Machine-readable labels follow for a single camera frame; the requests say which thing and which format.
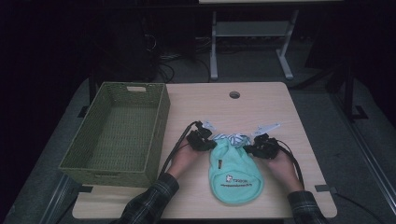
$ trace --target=wrist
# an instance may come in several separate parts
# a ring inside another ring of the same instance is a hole
[[[286,184],[285,187],[288,193],[304,190],[303,185],[300,183],[299,180],[295,180],[292,183]]]

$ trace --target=metal frame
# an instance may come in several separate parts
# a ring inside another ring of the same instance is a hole
[[[286,79],[293,79],[286,59],[291,35],[297,21],[299,10],[294,10],[289,21],[217,21],[216,11],[213,11],[212,19],[212,50],[210,52],[210,78],[219,78],[218,63],[216,57],[217,36],[284,36],[285,41],[280,49],[276,50],[283,73]]]

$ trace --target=green wicker basket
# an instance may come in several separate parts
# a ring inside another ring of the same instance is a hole
[[[104,82],[59,168],[82,184],[149,187],[169,107],[165,84]]]

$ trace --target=teal drawstring pouch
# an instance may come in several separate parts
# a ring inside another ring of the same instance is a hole
[[[242,145],[228,138],[215,140],[210,153],[209,182],[213,194],[224,203],[247,203],[262,193],[264,180]]]

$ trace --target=wooden table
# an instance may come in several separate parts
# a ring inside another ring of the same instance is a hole
[[[251,134],[258,125],[280,122],[271,132],[288,144],[300,163],[305,188],[312,191],[325,217],[337,210],[329,191],[316,192],[325,185],[322,172],[305,134],[288,89],[283,83],[202,83],[168,84],[171,100],[163,142],[160,170],[169,152],[186,127],[195,120],[208,119],[214,133]],[[232,99],[231,91],[240,98]],[[261,196],[243,205],[228,205],[217,200],[209,187],[209,152],[179,179],[180,190],[163,212],[163,218],[285,218],[292,217],[286,194],[260,159],[254,158],[264,178]],[[117,218],[135,195],[145,189],[93,186],[81,192],[73,209],[76,218]]]

